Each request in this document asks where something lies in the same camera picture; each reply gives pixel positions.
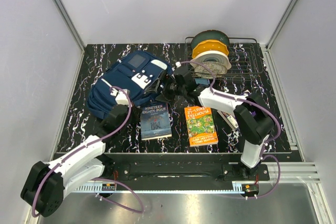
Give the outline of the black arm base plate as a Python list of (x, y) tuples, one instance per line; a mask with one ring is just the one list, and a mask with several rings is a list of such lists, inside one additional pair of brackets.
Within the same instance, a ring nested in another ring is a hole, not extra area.
[(117, 180), (138, 178), (211, 178), (230, 182), (267, 182), (270, 180), (268, 167), (264, 164), (248, 170), (239, 163), (118, 162), (110, 166), (110, 169), (111, 178), (116, 178)]

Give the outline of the navy blue student backpack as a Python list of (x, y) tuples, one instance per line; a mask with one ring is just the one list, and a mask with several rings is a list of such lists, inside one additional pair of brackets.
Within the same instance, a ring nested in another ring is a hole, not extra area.
[(90, 113), (103, 120), (114, 105), (118, 91), (112, 86), (130, 91), (135, 106), (155, 101), (160, 94), (154, 91), (157, 79), (163, 74), (171, 76), (171, 65), (146, 51), (135, 51), (118, 59), (92, 86), (87, 98)]

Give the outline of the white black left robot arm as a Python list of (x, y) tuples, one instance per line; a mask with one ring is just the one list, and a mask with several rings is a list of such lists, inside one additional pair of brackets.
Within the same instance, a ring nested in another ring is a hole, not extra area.
[(75, 189), (90, 180), (107, 180), (115, 175), (114, 161), (105, 152), (112, 140), (131, 121), (132, 107), (115, 105), (97, 132), (67, 154), (35, 163), (20, 197), (31, 206), (33, 217), (48, 217)]

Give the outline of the purple paperback book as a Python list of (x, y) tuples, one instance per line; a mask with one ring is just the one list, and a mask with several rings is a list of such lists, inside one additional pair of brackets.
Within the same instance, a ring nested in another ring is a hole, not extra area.
[(239, 129), (239, 125), (234, 116), (223, 111), (217, 111), (217, 113), (224, 119), (224, 121), (231, 127), (232, 130)]

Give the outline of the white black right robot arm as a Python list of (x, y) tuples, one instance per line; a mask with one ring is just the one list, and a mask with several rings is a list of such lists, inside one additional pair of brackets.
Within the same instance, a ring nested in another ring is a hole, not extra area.
[(237, 172), (244, 180), (256, 176), (266, 144), (272, 139), (270, 134), (279, 126), (261, 97), (257, 94), (233, 95), (198, 84), (186, 67), (178, 67), (171, 76), (162, 70), (157, 77), (145, 77), (144, 89), (156, 94), (158, 101), (171, 102), (180, 95), (192, 105), (232, 114), (245, 139)]

